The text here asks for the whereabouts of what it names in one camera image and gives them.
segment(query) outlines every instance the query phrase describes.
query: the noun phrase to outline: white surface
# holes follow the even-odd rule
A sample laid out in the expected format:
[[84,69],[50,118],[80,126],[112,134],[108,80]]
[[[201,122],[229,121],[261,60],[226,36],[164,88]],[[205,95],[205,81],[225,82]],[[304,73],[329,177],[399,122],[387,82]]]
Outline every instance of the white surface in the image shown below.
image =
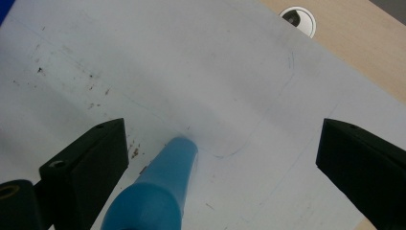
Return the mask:
[[255,1],[20,0],[0,69],[0,182],[124,117],[140,154],[113,196],[171,138],[199,146],[183,229],[353,229],[314,163],[325,117],[406,149],[403,104]]

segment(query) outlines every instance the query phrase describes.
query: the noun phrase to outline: dirt spot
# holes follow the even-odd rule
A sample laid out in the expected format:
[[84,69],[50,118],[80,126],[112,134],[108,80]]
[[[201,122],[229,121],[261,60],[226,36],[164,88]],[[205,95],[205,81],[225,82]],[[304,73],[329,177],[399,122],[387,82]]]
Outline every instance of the dirt spot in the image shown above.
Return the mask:
[[131,159],[134,159],[134,157],[136,157],[136,156],[138,156],[138,148],[136,148],[136,149],[134,150],[134,152],[132,153]]

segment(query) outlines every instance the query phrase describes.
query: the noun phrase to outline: blue nozzle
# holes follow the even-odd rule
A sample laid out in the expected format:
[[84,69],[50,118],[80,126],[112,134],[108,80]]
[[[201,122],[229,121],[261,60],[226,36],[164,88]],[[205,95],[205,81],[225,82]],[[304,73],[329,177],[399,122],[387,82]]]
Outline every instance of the blue nozzle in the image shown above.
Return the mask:
[[109,207],[102,230],[179,230],[197,146],[172,139]]

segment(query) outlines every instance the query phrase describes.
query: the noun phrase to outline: screw hole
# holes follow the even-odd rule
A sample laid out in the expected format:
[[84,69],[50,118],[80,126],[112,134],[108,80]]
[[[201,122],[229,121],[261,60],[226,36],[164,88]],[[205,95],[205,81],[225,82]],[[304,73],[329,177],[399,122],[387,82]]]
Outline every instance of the screw hole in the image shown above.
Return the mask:
[[50,164],[51,168],[61,168],[66,165],[66,162],[64,161],[54,161],[53,163]]
[[301,17],[297,11],[289,11],[285,13],[282,18],[292,24],[294,27],[298,27],[301,24]]
[[8,198],[13,196],[20,190],[18,185],[8,185],[4,188],[0,188],[0,199]]

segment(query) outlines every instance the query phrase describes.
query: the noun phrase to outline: wooden table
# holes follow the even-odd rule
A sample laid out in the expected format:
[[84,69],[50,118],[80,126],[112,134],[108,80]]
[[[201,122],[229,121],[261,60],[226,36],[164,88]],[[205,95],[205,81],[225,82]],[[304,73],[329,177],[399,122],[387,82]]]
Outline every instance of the wooden table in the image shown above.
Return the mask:
[[[406,26],[368,0],[261,0],[280,13],[292,6],[316,18],[314,39],[406,104]],[[364,219],[356,228],[374,229]]]

